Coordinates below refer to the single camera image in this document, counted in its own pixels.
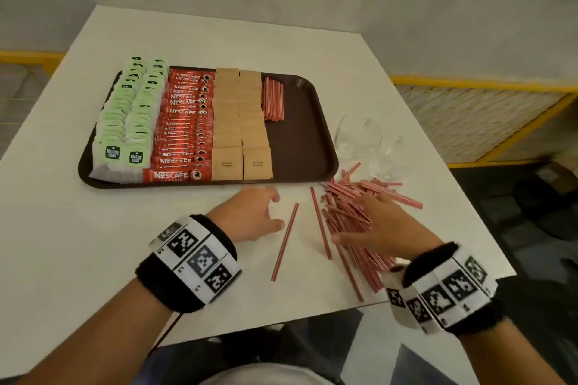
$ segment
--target white table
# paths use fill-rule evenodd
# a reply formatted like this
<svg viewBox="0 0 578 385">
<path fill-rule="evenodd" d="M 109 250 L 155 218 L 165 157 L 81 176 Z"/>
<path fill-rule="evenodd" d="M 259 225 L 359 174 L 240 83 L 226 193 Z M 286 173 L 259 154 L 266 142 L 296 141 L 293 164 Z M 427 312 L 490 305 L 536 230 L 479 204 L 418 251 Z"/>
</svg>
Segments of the white table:
<svg viewBox="0 0 578 385">
<path fill-rule="evenodd" d="M 495 277 L 514 274 L 359 34 L 97 7 L 0 162 L 0 377 L 29 370 L 98 310 L 180 214 L 205 213 L 239 189 L 111 191 L 78 178 L 98 111 L 132 54 L 307 78 L 332 134 L 344 114 L 356 113 L 405 137 L 411 178 L 403 192 L 424 203 L 411 214 L 466 244 Z M 309 185 L 278 188 L 272 215 L 287 220 L 294 203 L 301 206 L 277 282 L 270 278 L 282 234 L 243 244 L 234 288 L 217 307 L 181 319 L 165 343 L 359 305 L 340 260 L 325 257 Z M 360 285 L 366 303 L 386 300 Z"/>
</svg>

